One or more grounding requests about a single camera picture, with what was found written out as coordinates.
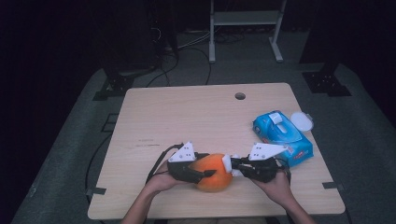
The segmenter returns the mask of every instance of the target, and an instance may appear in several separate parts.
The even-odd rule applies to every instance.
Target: table top
[[[237,93],[246,98],[236,99]],[[301,111],[289,84],[128,90],[96,185],[106,193],[93,195],[88,216],[123,218],[155,161],[172,145],[192,141],[199,153],[246,156],[260,142],[252,121],[273,110],[288,117]],[[338,190],[323,188],[332,177],[317,143],[311,132],[304,134],[313,144],[314,157],[291,168],[294,196],[309,214],[341,214],[345,206]],[[278,215],[285,215],[282,207],[242,176],[216,193],[202,192],[193,184],[176,186],[157,195],[148,212],[148,218]]]

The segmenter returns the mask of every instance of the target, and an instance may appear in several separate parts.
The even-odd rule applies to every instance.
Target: blue plastic packaging
[[[258,116],[253,131],[264,143],[286,146],[288,150],[277,157],[290,167],[314,156],[312,143],[278,110]]]

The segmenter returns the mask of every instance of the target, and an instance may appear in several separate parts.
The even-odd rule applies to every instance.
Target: forearm
[[[306,213],[297,201],[289,203],[283,207],[295,224],[316,224],[315,220]]]
[[[142,224],[149,212],[151,202],[157,194],[156,191],[143,188],[121,223]]]

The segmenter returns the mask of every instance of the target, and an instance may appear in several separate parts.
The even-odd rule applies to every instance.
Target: white metal stand
[[[233,11],[233,12],[215,12],[214,0],[210,1],[210,40],[209,40],[209,61],[216,61],[215,53],[215,26],[218,25],[264,25],[274,24],[276,26],[274,36],[269,38],[271,48],[278,63],[283,62],[277,38],[279,35],[280,25],[282,23],[287,0],[282,0],[280,10],[272,11]]]

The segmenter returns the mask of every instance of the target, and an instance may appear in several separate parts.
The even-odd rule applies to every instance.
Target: gray floor
[[[179,45],[196,37],[180,35]],[[244,40],[231,45],[217,45],[217,61],[211,65],[208,84],[289,83],[302,110],[314,119],[312,132],[334,181],[345,188],[340,193],[352,222],[396,223],[396,132],[358,77],[343,65],[335,75],[352,96],[311,93],[302,72],[316,71],[321,64],[298,64],[306,37],[307,33],[280,34],[278,44],[283,63],[276,63],[268,34],[246,35]],[[207,54],[207,44],[193,47]],[[167,70],[175,62],[172,57],[164,57],[163,68]],[[146,87],[161,72],[137,78],[134,88]],[[209,64],[201,51],[184,49],[177,67],[168,76],[171,86],[204,85],[208,72]],[[13,223],[99,223],[87,217],[86,172],[95,150],[108,136],[102,132],[108,114],[119,113],[123,100],[122,97],[92,100],[105,79],[102,70],[92,75]],[[166,85],[166,79],[159,77],[150,87]],[[107,146],[108,140],[92,160],[87,178],[89,188],[95,186]],[[284,217],[279,219],[288,223]],[[346,213],[315,219],[319,223],[349,223]]]

